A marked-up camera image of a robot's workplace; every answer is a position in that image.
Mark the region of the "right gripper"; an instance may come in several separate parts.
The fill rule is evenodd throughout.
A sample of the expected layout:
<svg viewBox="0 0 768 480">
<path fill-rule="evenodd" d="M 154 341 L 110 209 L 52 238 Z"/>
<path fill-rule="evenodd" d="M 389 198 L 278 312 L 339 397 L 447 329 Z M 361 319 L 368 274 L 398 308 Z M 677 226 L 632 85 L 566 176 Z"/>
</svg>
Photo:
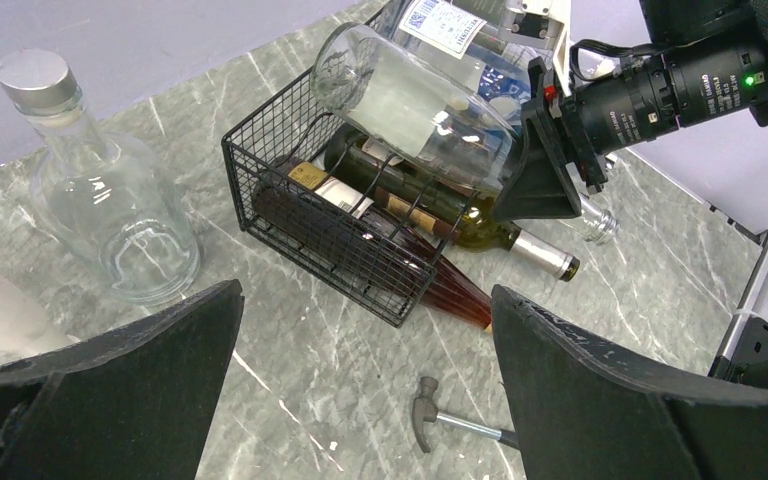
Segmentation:
<svg viewBox="0 0 768 480">
<path fill-rule="evenodd" d="M 582 84 L 561 102 L 562 124 L 590 191 L 607 182 L 608 154 L 709 119 L 702 80 L 708 56 L 702 41 L 618 47 L 581 40 L 570 47 L 572 78 Z M 540 57 L 529 62 L 527 73 L 531 99 L 521 106 L 520 136 L 505 164 L 510 175 L 491 213 L 499 222 L 574 219 L 581 215 L 581 199 L 545 94 L 554 83 Z"/>
</svg>

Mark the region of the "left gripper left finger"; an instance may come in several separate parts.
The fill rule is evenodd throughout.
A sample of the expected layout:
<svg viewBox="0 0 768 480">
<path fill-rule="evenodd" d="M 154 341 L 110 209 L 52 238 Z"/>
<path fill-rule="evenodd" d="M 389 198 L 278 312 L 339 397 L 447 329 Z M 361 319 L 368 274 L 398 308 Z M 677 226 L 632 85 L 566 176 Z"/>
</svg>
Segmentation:
<svg viewBox="0 0 768 480">
<path fill-rule="evenodd" d="M 192 479 L 244 312 L 238 280 L 0 367 L 0 479 Z"/>
</svg>

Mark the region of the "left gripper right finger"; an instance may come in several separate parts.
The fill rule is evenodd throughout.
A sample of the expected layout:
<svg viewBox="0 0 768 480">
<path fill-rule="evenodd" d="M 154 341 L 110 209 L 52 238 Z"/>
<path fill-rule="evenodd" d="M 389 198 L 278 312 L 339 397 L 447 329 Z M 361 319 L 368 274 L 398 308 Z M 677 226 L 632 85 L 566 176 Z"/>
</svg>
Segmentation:
<svg viewBox="0 0 768 480">
<path fill-rule="evenodd" d="M 768 390 L 660 363 L 512 289 L 493 336 L 530 479 L 768 479 Z"/>
</svg>

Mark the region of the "clear frosted wine bottle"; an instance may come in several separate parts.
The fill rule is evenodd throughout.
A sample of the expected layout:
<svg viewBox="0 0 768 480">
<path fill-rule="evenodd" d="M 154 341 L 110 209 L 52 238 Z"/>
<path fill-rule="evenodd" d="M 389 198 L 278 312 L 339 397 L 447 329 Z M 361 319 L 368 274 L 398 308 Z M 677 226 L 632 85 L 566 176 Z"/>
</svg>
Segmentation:
<svg viewBox="0 0 768 480">
<path fill-rule="evenodd" d="M 505 164 L 521 127 L 365 24 L 344 23 L 327 37 L 311 71 L 311 90 L 327 111 L 418 169 L 491 195 L 494 203 L 510 175 Z M 615 216 L 579 195 L 581 215 L 558 220 L 569 221 L 588 242 L 614 240 Z"/>
</svg>

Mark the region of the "round clear glass bottle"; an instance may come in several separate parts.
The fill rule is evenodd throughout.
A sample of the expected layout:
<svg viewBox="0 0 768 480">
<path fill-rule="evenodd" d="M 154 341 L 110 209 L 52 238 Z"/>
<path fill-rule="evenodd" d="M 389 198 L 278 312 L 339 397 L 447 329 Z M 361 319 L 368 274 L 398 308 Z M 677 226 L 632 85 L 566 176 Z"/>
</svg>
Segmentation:
<svg viewBox="0 0 768 480">
<path fill-rule="evenodd" d="M 48 231 L 111 295 L 144 306 L 176 300 L 197 275 L 200 250 L 153 151 L 103 131 L 72 69 L 52 51 L 5 55 L 0 85 L 46 144 L 29 191 Z"/>
</svg>

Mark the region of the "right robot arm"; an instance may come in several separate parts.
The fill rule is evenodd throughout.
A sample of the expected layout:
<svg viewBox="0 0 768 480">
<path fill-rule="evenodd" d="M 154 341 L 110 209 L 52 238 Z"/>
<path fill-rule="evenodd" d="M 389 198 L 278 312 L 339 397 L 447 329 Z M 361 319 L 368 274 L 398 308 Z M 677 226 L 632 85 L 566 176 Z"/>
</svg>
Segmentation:
<svg viewBox="0 0 768 480">
<path fill-rule="evenodd" d="M 741 110 L 768 126 L 768 1 L 644 1 L 649 40 L 619 47 L 568 40 L 566 1 L 510 1 L 508 41 L 542 38 L 553 62 L 528 65 L 531 97 L 498 221 L 571 219 L 582 202 L 568 167 L 592 192 L 609 153 Z"/>
</svg>

